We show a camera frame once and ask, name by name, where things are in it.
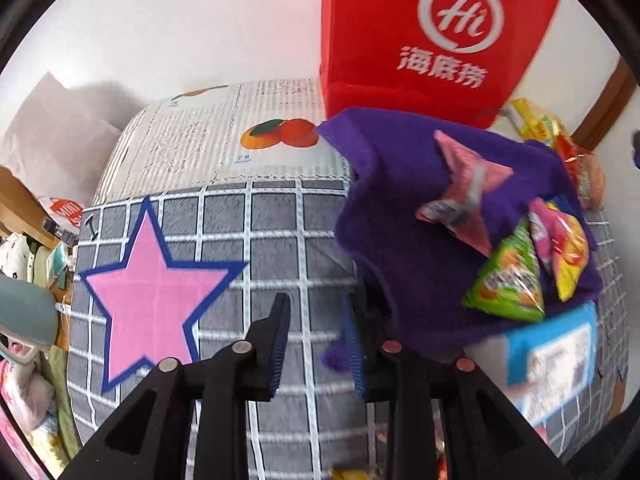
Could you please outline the purple towel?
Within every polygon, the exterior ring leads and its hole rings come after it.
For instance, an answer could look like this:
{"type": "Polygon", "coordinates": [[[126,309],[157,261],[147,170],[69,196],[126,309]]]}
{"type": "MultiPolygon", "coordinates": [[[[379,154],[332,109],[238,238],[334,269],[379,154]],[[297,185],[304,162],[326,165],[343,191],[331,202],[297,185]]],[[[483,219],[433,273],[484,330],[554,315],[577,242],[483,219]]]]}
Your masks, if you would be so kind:
{"type": "Polygon", "coordinates": [[[582,215],[560,156],[540,142],[518,143],[446,120],[374,108],[349,108],[322,122],[318,133],[356,174],[336,239],[382,287],[390,307],[387,333],[429,358],[516,325],[463,307],[485,256],[446,226],[416,218],[416,210],[443,196],[451,181],[436,131],[514,171],[482,200],[492,244],[512,234],[536,197],[561,196],[571,214],[582,215]]]}

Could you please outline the green snack packet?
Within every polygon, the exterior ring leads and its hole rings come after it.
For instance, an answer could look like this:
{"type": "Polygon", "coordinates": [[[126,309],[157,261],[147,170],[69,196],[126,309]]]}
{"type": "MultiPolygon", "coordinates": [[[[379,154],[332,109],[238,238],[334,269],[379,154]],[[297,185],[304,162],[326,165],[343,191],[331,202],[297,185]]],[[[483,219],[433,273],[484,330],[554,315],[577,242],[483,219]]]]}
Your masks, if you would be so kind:
{"type": "Polygon", "coordinates": [[[544,319],[540,269],[526,217],[480,267],[462,306],[513,321],[544,319]]]}

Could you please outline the newspaper print fruit sheet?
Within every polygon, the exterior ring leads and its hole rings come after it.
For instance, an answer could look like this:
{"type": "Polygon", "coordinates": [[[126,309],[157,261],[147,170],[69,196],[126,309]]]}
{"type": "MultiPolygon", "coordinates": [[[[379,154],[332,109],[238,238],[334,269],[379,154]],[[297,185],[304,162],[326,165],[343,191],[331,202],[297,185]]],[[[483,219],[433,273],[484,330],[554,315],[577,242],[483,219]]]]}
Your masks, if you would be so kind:
{"type": "Polygon", "coordinates": [[[94,202],[247,180],[342,180],[316,78],[223,84],[157,101],[116,143],[94,202]]]}

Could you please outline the light blue kettle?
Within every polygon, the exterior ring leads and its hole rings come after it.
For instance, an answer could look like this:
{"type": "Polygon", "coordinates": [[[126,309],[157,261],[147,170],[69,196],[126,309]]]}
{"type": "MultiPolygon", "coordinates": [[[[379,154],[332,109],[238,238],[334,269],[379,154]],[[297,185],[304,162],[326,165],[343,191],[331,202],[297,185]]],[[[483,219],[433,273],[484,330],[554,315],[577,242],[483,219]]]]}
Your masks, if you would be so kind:
{"type": "Polygon", "coordinates": [[[48,351],[58,334],[58,310],[53,295],[42,287],[1,275],[1,354],[17,365],[28,365],[48,351]]]}

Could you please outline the pink yellow fries packet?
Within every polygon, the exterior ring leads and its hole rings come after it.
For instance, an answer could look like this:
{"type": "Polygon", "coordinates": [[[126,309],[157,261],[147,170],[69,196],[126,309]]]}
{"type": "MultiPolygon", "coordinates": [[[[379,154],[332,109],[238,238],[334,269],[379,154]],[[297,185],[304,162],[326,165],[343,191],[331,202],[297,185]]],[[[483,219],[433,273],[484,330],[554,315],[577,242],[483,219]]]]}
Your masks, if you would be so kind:
{"type": "Polygon", "coordinates": [[[528,218],[537,256],[553,276],[559,300],[570,300],[589,262],[589,244],[582,225],[540,197],[529,203],[528,218]]]}

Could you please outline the pink bow-shaped snack packet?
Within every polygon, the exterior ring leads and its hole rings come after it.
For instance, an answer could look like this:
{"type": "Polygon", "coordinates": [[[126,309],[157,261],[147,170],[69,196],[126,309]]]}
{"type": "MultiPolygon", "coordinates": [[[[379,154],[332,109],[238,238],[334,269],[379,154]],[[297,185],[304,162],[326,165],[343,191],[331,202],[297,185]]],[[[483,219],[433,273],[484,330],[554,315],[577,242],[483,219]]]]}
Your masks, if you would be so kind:
{"type": "Polygon", "coordinates": [[[514,171],[484,159],[442,130],[434,132],[434,139],[450,171],[450,183],[442,197],[416,210],[416,218],[446,226],[458,240],[489,257],[491,241],[482,216],[482,199],[510,179],[514,171]]]}

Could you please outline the white Miniso paper bag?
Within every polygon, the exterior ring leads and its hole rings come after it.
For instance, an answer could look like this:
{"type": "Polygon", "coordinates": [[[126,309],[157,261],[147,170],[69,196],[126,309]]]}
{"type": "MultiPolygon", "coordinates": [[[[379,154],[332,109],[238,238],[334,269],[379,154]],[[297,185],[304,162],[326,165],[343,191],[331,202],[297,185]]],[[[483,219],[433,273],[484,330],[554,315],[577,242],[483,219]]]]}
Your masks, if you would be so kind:
{"type": "Polygon", "coordinates": [[[1,165],[57,224],[77,234],[119,136],[47,74],[2,133],[1,165]]]}

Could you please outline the brown wooden door frame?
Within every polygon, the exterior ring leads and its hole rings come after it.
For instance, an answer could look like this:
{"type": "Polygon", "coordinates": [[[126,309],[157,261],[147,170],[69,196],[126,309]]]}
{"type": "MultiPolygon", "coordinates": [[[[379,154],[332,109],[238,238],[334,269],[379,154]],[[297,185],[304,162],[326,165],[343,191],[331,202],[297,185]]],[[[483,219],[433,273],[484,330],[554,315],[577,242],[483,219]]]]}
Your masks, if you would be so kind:
{"type": "Polygon", "coordinates": [[[593,151],[623,113],[637,89],[637,81],[627,63],[619,58],[597,101],[572,135],[573,141],[593,151]]]}

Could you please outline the pink star mat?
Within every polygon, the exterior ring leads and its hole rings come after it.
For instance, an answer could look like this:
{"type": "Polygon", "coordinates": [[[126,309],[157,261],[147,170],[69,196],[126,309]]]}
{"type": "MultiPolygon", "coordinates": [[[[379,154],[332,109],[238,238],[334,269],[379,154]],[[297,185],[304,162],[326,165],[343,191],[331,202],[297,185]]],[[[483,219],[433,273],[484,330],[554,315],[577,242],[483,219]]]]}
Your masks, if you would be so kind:
{"type": "Polygon", "coordinates": [[[145,197],[122,260],[79,273],[105,318],[101,391],[166,358],[198,362],[193,325],[246,266],[238,260],[172,258],[145,197]]]}

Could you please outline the grey checkered bed sheet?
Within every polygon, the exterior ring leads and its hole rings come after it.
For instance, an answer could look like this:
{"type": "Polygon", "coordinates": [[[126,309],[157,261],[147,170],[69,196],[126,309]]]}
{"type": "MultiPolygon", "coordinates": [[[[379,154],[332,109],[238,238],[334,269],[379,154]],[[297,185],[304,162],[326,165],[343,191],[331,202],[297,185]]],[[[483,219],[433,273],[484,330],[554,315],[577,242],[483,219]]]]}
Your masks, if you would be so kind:
{"type": "MultiPolygon", "coordinates": [[[[292,301],[281,385],[269,403],[248,413],[251,479],[328,478],[332,466],[383,466],[386,405],[365,404],[352,376],[331,372],[321,355],[341,335],[341,296],[356,266],[334,240],[349,184],[341,180],[258,181],[152,195],[171,257],[178,261],[245,260],[247,268],[193,326],[195,347],[209,358],[264,318],[276,292],[292,301]]],[[[86,210],[77,270],[119,263],[134,230],[141,198],[86,210]]],[[[614,240],[602,212],[586,214],[603,278],[598,308],[596,370],[591,385],[544,423],[550,448],[568,460],[610,416],[628,370],[626,292],[614,240]]],[[[140,382],[140,368],[102,392],[106,317],[75,278],[66,382],[82,444],[140,382]]]]}

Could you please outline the red paper shopping bag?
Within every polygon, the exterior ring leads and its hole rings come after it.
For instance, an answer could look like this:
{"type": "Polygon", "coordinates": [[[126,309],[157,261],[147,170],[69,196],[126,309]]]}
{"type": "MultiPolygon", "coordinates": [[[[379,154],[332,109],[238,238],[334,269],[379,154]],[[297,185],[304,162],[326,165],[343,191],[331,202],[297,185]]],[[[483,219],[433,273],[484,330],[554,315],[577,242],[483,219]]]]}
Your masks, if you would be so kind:
{"type": "Polygon", "coordinates": [[[321,0],[326,116],[402,110],[486,129],[559,0],[321,0]]]}

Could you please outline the blue tissue box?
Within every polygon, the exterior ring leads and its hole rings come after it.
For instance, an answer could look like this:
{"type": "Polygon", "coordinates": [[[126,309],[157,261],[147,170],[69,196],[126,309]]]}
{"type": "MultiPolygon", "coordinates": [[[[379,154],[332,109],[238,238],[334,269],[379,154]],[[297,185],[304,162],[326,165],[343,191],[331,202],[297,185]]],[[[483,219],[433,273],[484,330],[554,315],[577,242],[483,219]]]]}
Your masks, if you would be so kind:
{"type": "Polygon", "coordinates": [[[465,354],[533,426],[545,422],[592,381],[598,342],[596,304],[588,301],[465,348],[465,354]]]}

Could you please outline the orange chips bag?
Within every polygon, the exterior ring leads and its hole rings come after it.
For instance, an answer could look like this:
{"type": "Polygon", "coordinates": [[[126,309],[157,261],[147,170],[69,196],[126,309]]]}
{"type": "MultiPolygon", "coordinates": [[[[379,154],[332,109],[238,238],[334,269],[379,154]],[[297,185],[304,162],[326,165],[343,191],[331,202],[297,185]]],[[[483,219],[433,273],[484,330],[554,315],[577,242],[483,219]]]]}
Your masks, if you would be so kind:
{"type": "Polygon", "coordinates": [[[566,133],[560,133],[556,137],[554,146],[563,159],[582,208],[601,210],[604,203],[605,174],[600,160],[593,152],[575,144],[566,133]]]}

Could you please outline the yellow chips bag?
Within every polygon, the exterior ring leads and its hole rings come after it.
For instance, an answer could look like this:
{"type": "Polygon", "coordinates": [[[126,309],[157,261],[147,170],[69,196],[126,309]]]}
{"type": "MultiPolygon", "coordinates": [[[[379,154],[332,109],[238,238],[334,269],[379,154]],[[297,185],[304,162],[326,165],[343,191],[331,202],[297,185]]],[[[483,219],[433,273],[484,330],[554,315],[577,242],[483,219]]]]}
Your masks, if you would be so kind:
{"type": "Polygon", "coordinates": [[[529,99],[511,100],[503,110],[510,124],[524,140],[535,140],[553,148],[556,138],[561,133],[566,133],[564,125],[555,114],[529,99]]]}

